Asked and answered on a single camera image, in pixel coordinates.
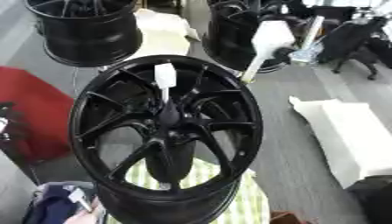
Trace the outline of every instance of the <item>white packing material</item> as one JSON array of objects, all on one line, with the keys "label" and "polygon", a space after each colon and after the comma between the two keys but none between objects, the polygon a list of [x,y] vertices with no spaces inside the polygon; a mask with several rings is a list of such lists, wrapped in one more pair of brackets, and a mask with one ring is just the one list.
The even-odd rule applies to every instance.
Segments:
[{"label": "white packing material", "polygon": [[335,7],[375,7],[388,0],[303,0],[308,6],[335,6]]},{"label": "white packing material", "polygon": [[365,177],[392,175],[392,136],[367,103],[301,101],[294,96],[289,101],[311,125],[343,188]]},{"label": "white packing material", "polygon": [[149,55],[187,55],[191,44],[186,37],[200,40],[196,30],[178,15],[140,9],[135,16],[143,34],[143,43],[127,60]]}]

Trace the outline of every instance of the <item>red object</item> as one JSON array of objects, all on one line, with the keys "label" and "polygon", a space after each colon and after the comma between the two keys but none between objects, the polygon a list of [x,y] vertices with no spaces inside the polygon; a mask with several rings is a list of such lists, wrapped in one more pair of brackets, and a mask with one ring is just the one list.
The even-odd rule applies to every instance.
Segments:
[{"label": "red object", "polygon": [[24,70],[0,66],[0,102],[14,102],[25,123],[19,149],[30,161],[60,157],[70,151],[67,119],[74,100]]}]

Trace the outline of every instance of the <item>striped cloth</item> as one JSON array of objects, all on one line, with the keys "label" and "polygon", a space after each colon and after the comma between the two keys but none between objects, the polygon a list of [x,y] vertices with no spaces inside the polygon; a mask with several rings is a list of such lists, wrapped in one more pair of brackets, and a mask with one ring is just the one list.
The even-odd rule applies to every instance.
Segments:
[{"label": "striped cloth", "polygon": [[[193,166],[180,185],[188,188],[199,185],[213,178],[220,172],[220,167],[195,158]],[[228,209],[211,222],[212,224],[268,224],[270,223],[270,208],[268,199],[253,180],[255,173],[247,170],[242,175],[240,189]],[[129,169],[126,180],[137,186],[159,190],[159,183],[147,172],[142,160]],[[108,217],[107,224],[119,224],[113,217]]]}]

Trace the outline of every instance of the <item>white cardboard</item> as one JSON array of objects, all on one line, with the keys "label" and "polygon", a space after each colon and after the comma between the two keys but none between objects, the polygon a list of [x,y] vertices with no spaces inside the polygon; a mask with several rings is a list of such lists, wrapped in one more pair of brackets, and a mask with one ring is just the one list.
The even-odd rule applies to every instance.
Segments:
[{"label": "white cardboard", "polygon": [[292,96],[290,103],[311,125],[343,188],[365,177],[392,174],[392,136],[368,104]]}]

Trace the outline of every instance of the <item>floor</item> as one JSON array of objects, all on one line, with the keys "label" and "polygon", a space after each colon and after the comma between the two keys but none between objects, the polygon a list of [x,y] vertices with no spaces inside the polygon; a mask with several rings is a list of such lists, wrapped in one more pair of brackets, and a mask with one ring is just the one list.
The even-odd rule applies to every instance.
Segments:
[{"label": "floor", "polygon": [[[185,16],[191,26],[203,33],[208,21],[206,3],[189,0],[186,8]],[[30,26],[25,29],[24,20],[19,20],[19,26],[11,29],[14,36],[0,36],[0,47],[8,46],[0,55],[0,63],[24,68],[74,96],[73,69],[45,56],[42,38]],[[23,41],[11,47],[6,44],[11,37]],[[190,55],[209,60],[200,43],[192,43]],[[318,224],[367,223],[355,199],[329,172],[317,140],[305,121],[291,110],[288,97],[367,102],[392,132],[392,74],[384,66],[378,68],[381,75],[369,81],[367,71],[355,63],[347,63],[341,74],[331,73],[324,66],[287,66],[274,73],[259,74],[256,82],[248,86],[258,101],[265,127],[261,151],[251,168],[256,171],[256,181],[268,195],[272,209],[291,210]],[[77,89],[80,91],[95,76],[93,69],[80,69]],[[72,156],[40,164],[35,170],[43,182],[88,179]]]}]

